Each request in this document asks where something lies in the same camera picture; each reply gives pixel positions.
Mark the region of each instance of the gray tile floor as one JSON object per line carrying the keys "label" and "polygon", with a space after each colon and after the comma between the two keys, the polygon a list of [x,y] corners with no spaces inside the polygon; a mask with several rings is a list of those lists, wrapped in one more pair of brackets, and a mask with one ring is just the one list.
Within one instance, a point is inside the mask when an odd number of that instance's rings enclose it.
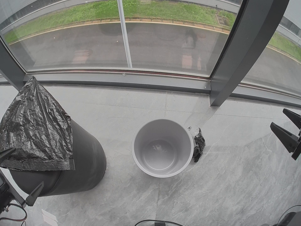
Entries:
{"label": "gray tile floor", "polygon": [[[100,141],[107,170],[90,191],[38,198],[33,207],[26,208],[28,226],[48,225],[42,209],[56,216],[58,225],[130,226],[143,219],[171,220],[185,226],[273,225],[286,209],[301,203],[300,159],[290,157],[269,127],[273,121],[297,134],[282,114],[282,106],[229,98],[220,108],[212,108],[208,95],[203,94],[45,87]],[[13,87],[0,86],[1,117],[16,94]],[[191,126],[192,135],[200,127],[206,140],[199,162],[192,161],[172,178],[143,173],[131,155],[137,128],[160,117]],[[14,209],[6,215],[12,214],[23,216]],[[1,221],[1,225],[20,223]]]}

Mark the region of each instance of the white pole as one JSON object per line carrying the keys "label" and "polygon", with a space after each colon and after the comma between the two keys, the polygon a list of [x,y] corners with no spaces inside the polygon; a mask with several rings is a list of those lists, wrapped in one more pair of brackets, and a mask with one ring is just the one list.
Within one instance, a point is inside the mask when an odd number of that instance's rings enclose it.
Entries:
{"label": "white pole", "polygon": [[118,4],[118,11],[119,11],[119,17],[120,17],[120,23],[121,23],[123,42],[124,42],[124,47],[126,49],[126,60],[128,62],[128,67],[133,68],[132,67],[131,55],[130,55],[128,35],[126,33],[126,21],[124,19],[122,0],[117,0],[117,4]]}

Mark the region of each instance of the gray metal column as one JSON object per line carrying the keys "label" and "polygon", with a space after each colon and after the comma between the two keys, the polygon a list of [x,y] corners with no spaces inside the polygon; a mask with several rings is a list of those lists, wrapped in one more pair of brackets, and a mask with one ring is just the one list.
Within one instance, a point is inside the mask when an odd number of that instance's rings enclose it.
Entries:
{"label": "gray metal column", "polygon": [[246,76],[270,41],[289,0],[243,0],[211,75],[211,106],[220,106]]}
{"label": "gray metal column", "polygon": [[20,90],[24,85],[25,72],[16,62],[10,50],[0,37],[0,73],[4,78],[17,90]]}
{"label": "gray metal column", "polygon": [[126,21],[124,19],[122,0],[117,0],[117,4],[118,4],[118,11],[119,11],[119,17],[120,17],[120,23],[121,23],[123,43],[124,43],[124,47],[126,49],[126,60],[128,62],[128,67],[133,68],[132,67],[131,55],[130,55],[128,35],[126,33]]}

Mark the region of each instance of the yellow line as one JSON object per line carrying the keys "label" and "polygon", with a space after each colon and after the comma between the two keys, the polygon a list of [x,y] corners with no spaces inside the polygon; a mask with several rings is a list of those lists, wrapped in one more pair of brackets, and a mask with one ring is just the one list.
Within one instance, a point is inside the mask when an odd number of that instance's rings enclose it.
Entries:
{"label": "yellow line", "polygon": [[[62,29],[67,29],[67,28],[75,28],[75,27],[81,27],[81,26],[87,26],[87,25],[93,25],[93,24],[113,24],[113,23],[120,23],[120,21],[111,21],[111,22],[94,22],[94,23],[86,23],[86,24],[78,24],[78,25],[72,25],[72,26],[67,26],[67,27],[63,27],[63,28],[56,28],[56,29],[52,29],[52,30],[49,30],[49,31],[45,31],[45,32],[40,32],[40,33],[37,33],[37,34],[34,34],[34,35],[31,35],[31,36],[28,36],[26,38],[23,38],[23,39],[20,39],[16,42],[13,42],[13,43],[9,43],[9,45],[12,45],[12,44],[15,44],[15,43],[18,43],[20,41],[23,41],[23,40],[26,40],[26,39],[29,39],[29,38],[32,38],[32,37],[35,37],[35,36],[38,36],[38,35],[42,35],[42,34],[45,34],[45,33],[48,33],[48,32],[54,32],[54,31],[58,31],[58,30],[62,30]],[[126,23],[150,23],[150,24],[172,24],[172,25],[178,25],[178,26],[185,26],[185,27],[191,27],[191,28],[200,28],[200,29],[204,29],[204,30],[209,30],[209,31],[213,31],[213,32],[219,32],[219,33],[223,33],[223,34],[229,34],[228,32],[223,32],[223,31],[219,31],[219,30],[215,30],[215,29],[210,29],[210,28],[204,28],[204,27],[199,27],[199,26],[194,26],[194,25],[188,25],[188,24],[177,24],[177,23],[166,23],[166,22],[157,22],[157,21],[126,21]],[[267,45],[267,48],[269,49],[272,49],[292,60],[294,60],[295,62],[301,64],[301,62],[299,62],[298,60],[296,60],[295,58],[273,48],[273,47],[270,47]]]}

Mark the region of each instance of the black cable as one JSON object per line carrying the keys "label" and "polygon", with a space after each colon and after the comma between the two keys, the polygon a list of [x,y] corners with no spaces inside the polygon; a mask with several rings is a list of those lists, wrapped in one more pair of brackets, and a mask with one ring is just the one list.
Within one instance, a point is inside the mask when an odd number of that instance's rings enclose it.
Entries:
{"label": "black cable", "polygon": [[27,219],[27,213],[26,213],[26,211],[25,211],[25,209],[24,209],[23,207],[21,207],[21,206],[18,205],[18,204],[14,204],[14,203],[8,204],[8,207],[10,207],[10,206],[16,206],[16,207],[22,209],[22,210],[25,212],[25,217],[24,217],[23,219],[0,218],[0,221],[3,220],[3,219],[5,219],[5,220],[11,220],[11,221],[22,222],[22,221],[25,221],[25,220]]}
{"label": "black cable", "polygon": [[282,216],[283,216],[288,210],[286,210],[286,211],[281,215],[281,217],[280,217],[280,219],[278,220],[278,223],[277,223],[277,224],[279,224],[279,221],[281,220]]}
{"label": "black cable", "polygon": [[153,222],[165,222],[165,223],[176,224],[176,225],[179,225],[179,226],[184,226],[184,225],[182,225],[182,224],[178,224],[178,223],[171,222],[171,221],[152,220],[152,219],[146,219],[146,220],[142,220],[142,221],[138,222],[137,224],[135,224],[135,226],[137,226],[138,224],[140,224],[140,223],[142,223],[142,222],[145,222],[145,221],[153,221]]}

